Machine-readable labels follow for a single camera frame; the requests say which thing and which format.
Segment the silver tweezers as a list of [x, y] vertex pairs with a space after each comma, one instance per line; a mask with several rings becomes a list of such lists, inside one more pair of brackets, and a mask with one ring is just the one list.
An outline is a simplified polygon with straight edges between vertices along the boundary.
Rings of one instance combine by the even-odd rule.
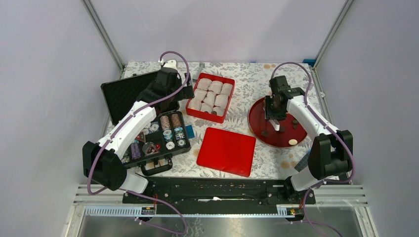
[[280, 131], [280, 123], [276, 119], [270, 119], [269, 122], [275, 131]]

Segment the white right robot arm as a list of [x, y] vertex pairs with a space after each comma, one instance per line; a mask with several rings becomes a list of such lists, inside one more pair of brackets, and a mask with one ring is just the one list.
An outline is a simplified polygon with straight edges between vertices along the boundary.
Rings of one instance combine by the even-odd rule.
[[331, 182], [333, 176], [347, 172], [354, 174], [352, 134], [328, 122], [312, 107], [302, 88], [290, 87], [285, 76], [271, 78], [269, 85], [272, 94], [265, 97], [265, 119], [278, 131], [280, 121], [291, 115], [312, 140], [308, 165], [287, 178], [284, 199], [296, 203], [303, 197], [303, 191]]

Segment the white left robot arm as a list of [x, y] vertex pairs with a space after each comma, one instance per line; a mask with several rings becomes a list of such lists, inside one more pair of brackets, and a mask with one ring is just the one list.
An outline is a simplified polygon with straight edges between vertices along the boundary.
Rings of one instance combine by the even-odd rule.
[[102, 192], [122, 190], [134, 193], [142, 203], [153, 198], [153, 190], [143, 176], [128, 171], [122, 164], [125, 151], [135, 137], [157, 116], [168, 111], [177, 101], [186, 97], [183, 88], [188, 83], [190, 71], [182, 78], [176, 60], [159, 61], [161, 68], [148, 87], [139, 93], [130, 110], [104, 137], [93, 143], [88, 141], [82, 148], [83, 169], [87, 177], [87, 191], [96, 195], [91, 183], [102, 185]]

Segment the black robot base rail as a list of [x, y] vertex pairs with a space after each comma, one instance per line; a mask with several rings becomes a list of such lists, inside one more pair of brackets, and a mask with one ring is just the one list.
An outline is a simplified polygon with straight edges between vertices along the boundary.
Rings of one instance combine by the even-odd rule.
[[144, 195], [184, 215], [293, 215], [315, 204], [314, 193], [293, 191], [289, 180], [149, 177]]

